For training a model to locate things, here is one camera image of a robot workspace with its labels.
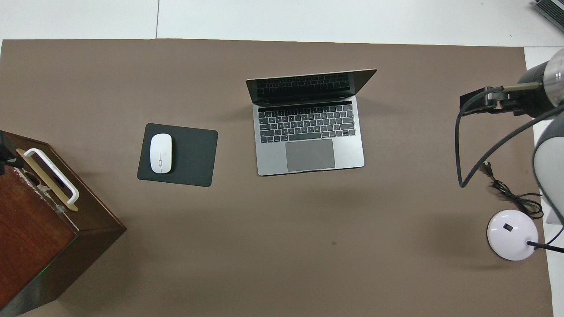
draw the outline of brown tabletop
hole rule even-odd
[[[245,80],[364,68],[365,167],[258,176]],[[25,316],[551,316],[544,251],[496,256],[514,206],[454,164],[459,96],[525,69],[506,47],[4,40],[0,130],[50,143],[128,227]],[[463,171],[527,120],[465,117]],[[137,179],[149,122],[219,133],[210,187]],[[490,158],[516,193],[532,150],[529,130]]]

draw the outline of white tile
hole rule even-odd
[[[0,0],[0,39],[155,38],[158,0]]]
[[[564,46],[564,33],[515,0],[161,0],[159,38]]]

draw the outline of cable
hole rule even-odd
[[[462,119],[464,112],[466,112],[466,110],[470,107],[470,105],[472,105],[478,99],[483,98],[487,94],[499,93],[499,92],[502,92],[502,91],[504,91],[503,86],[499,86],[499,87],[486,89],[485,91],[473,96],[466,103],[464,103],[464,105],[460,108],[460,112],[459,112],[458,116],[456,117],[456,123],[455,123],[455,157],[456,157],[456,173],[457,173],[457,176],[458,176],[458,182],[459,182],[460,187],[466,187],[466,185],[468,185],[468,182],[470,182],[470,179],[472,178],[472,176],[474,176],[476,171],[480,168],[480,166],[482,166],[482,163],[484,163],[488,159],[488,157],[490,155],[492,155],[492,153],[494,153],[498,148],[500,148],[507,141],[511,140],[514,136],[516,136],[517,134],[525,131],[529,127],[532,127],[536,123],[538,123],[538,122],[540,122],[540,121],[542,121],[546,118],[550,118],[550,117],[557,115],[557,114],[561,113],[562,111],[564,111],[564,103],[562,103],[559,106],[555,107],[554,109],[543,113],[542,115],[538,116],[537,118],[534,118],[533,120],[527,122],[526,124],[524,124],[524,125],[518,127],[517,129],[515,129],[513,132],[509,133],[507,136],[505,136],[505,138],[502,138],[501,140],[499,140],[484,155],[482,155],[482,157],[478,160],[478,162],[476,162],[476,164],[474,164],[474,166],[472,167],[472,169],[468,173],[468,176],[466,176],[466,178],[464,180],[462,180],[462,172],[460,170],[460,145],[459,145],[460,120]]]
[[[562,228],[560,229],[560,231],[556,234],[556,236],[554,236],[554,238],[552,238],[549,242],[547,242],[546,244],[551,244],[552,241],[555,241],[556,238],[558,238],[558,236],[562,233],[562,231],[564,231],[564,226],[562,226]]]
[[[502,181],[496,179],[494,177],[494,173],[492,171],[491,168],[491,163],[488,161],[485,161],[482,165],[484,172],[492,179],[493,184],[492,187],[497,189],[503,196],[509,198],[509,200],[511,200],[519,209],[519,211],[521,211],[522,213],[524,213],[525,215],[529,216],[529,218],[531,219],[541,219],[544,215],[543,213],[543,207],[540,205],[540,203],[534,201],[534,200],[530,200],[527,198],[524,198],[525,196],[542,196],[539,193],[526,193],[523,195],[515,195],[514,193],[511,192],[511,190],[509,189],[509,187]]]

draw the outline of wooden box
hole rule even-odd
[[[1,317],[58,298],[125,230],[49,144],[0,131]]]

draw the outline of white mouse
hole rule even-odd
[[[173,139],[170,134],[155,134],[150,149],[151,169],[158,174],[170,172],[173,165]]]

